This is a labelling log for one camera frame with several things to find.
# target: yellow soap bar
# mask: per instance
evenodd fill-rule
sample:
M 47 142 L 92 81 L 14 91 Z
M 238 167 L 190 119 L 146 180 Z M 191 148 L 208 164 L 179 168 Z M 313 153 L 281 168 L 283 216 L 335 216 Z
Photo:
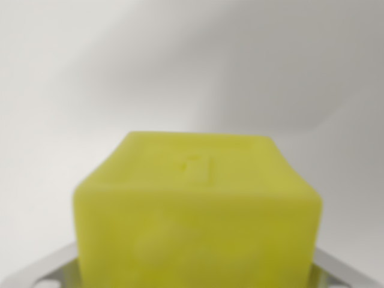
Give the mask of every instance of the yellow soap bar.
M 130 133 L 74 195 L 83 288 L 304 288 L 320 210 L 268 137 Z

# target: soap top surface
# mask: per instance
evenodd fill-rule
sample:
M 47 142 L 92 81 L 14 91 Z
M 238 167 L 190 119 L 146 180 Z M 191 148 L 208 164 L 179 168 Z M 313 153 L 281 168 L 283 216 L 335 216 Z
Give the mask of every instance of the soap top surface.
M 317 198 L 271 138 L 232 134 L 131 132 L 81 187 Z

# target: soap bar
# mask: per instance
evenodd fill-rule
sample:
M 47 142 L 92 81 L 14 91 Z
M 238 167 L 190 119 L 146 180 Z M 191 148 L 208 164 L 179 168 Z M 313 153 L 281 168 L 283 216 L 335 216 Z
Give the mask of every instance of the soap bar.
M 305 288 L 320 210 L 268 137 L 133 132 L 74 194 L 83 288 Z

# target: white background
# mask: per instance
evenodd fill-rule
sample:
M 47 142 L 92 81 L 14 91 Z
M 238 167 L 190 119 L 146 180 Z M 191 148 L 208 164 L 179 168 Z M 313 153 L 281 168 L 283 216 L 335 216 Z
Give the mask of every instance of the white background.
M 74 241 L 127 132 L 167 130 L 273 136 L 318 246 L 384 283 L 383 51 L 383 1 L 1 1 L 0 281 Z

